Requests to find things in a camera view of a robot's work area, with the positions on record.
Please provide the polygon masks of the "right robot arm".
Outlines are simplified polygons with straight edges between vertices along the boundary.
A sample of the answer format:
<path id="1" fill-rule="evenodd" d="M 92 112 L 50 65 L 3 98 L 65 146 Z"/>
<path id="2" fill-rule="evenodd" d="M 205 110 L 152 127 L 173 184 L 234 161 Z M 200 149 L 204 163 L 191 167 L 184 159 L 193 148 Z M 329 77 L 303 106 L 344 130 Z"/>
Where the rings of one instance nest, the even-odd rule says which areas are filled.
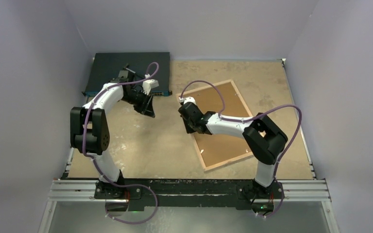
<path id="1" fill-rule="evenodd" d="M 187 133 L 223 134 L 242 138 L 258 160 L 253 184 L 254 193 L 261 198 L 272 192 L 278 157 L 284 151 L 287 135 L 264 113 L 250 117 L 228 117 L 216 112 L 203 113 L 195 101 L 181 100 L 178 109 Z"/>

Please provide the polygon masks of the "wooden picture frame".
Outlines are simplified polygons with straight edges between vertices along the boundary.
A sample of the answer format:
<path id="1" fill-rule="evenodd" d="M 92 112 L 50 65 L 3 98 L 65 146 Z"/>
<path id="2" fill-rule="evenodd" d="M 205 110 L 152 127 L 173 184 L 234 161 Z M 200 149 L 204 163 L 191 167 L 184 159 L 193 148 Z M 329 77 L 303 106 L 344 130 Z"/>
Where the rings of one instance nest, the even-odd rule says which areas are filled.
<path id="1" fill-rule="evenodd" d="M 204 171 L 252 156 L 243 132 L 253 114 L 233 80 L 183 91 L 176 97 Z"/>

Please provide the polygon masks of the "brown backing board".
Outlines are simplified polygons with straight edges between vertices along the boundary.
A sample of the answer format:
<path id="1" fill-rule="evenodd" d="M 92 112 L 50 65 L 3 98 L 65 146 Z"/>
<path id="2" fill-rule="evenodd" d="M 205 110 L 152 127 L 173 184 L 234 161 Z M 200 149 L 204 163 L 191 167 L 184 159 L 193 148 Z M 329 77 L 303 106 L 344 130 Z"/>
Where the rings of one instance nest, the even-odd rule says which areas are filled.
<path id="1" fill-rule="evenodd" d="M 231 117 L 253 116 L 234 81 L 222 81 L 215 83 L 214 86 L 218 88 L 225 101 L 226 108 L 223 114 Z M 185 91 L 183 97 L 193 97 L 203 113 L 218 112 L 222 109 L 222 101 L 217 91 L 209 85 Z M 199 133 L 191 133 L 190 137 L 204 171 L 235 163 L 253 155 L 242 138 Z"/>

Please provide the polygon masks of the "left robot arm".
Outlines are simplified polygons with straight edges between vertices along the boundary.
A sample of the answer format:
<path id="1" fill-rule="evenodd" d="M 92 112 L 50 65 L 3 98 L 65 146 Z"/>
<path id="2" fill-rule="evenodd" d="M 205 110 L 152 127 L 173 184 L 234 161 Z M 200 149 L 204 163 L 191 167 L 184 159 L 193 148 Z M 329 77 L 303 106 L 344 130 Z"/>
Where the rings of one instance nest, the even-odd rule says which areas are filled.
<path id="1" fill-rule="evenodd" d="M 108 151 L 111 137 L 107 114 L 116 103 L 123 101 L 141 115 L 154 118 L 151 90 L 159 86 L 154 75 L 146 73 L 142 80 L 136 81 L 133 73 L 126 71 L 126 75 L 104 84 L 90 102 L 70 112 L 71 146 L 93 162 L 99 181 L 108 183 L 106 192 L 115 199 L 121 198 L 129 185 L 125 185 L 122 172 Z"/>

